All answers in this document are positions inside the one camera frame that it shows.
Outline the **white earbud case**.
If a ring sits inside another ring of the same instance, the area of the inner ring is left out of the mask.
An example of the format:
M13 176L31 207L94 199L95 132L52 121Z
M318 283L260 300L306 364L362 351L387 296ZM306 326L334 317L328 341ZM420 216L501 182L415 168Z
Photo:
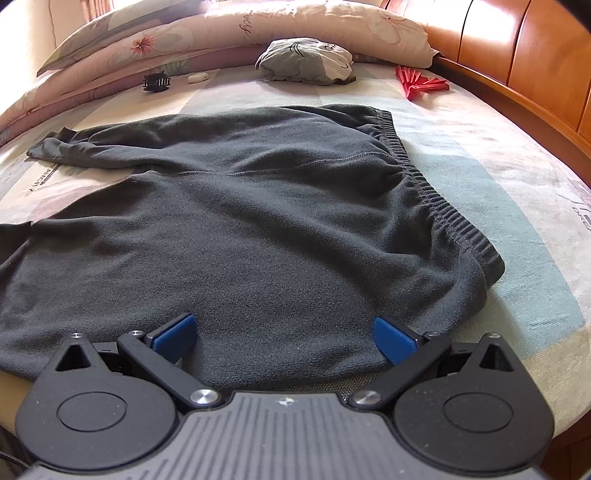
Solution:
M197 84L204 82L208 79L208 74L206 72L199 72L194 73L186 78L188 84Z

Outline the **orange wooden headboard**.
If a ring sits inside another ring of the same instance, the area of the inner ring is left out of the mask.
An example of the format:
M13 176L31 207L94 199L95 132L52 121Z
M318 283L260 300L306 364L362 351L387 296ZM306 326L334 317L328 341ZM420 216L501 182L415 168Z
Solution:
M421 24L432 71L590 180L590 33L557 1L384 1Z

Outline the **pink floral folded quilt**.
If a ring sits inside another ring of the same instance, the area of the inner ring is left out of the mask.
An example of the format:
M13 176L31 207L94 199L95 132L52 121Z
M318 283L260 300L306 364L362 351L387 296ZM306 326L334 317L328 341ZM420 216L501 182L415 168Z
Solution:
M213 2L204 14L142 30L56 71L1 115L1 142L72 108L77 95L110 83L136 62L188 52L311 37L349 52L415 68L428 68L435 49L423 27L374 5L349 1Z

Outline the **dark grey sweatpants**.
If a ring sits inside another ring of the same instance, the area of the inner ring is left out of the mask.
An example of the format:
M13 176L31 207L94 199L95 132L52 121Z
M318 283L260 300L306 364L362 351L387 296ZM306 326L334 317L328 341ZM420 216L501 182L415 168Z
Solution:
M293 389L383 370L373 322L447 333L505 264L361 105L168 115L52 133L28 152L122 182L1 228L1 368L182 314L184 366L217 389Z

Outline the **black hair claw clip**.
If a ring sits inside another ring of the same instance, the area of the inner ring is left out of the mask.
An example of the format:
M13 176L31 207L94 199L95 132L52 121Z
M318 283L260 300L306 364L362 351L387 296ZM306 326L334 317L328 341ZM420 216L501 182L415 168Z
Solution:
M164 72L147 74L143 77L142 88L145 92L160 93L169 89L170 77Z

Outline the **grey floral pillow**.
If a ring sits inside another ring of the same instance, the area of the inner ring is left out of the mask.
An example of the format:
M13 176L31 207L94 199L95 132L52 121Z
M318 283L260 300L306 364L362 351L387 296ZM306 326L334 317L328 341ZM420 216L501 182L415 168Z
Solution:
M208 4L208 1L197 0L144 0L112 10L67 37L39 68L37 75L64 69L142 30L204 14Z

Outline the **grey bundled cloth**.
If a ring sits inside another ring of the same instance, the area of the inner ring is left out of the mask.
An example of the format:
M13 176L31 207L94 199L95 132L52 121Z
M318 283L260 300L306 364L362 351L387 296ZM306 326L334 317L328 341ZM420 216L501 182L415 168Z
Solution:
M329 86L356 80L353 54L314 38L274 40L256 60L256 70L269 81Z

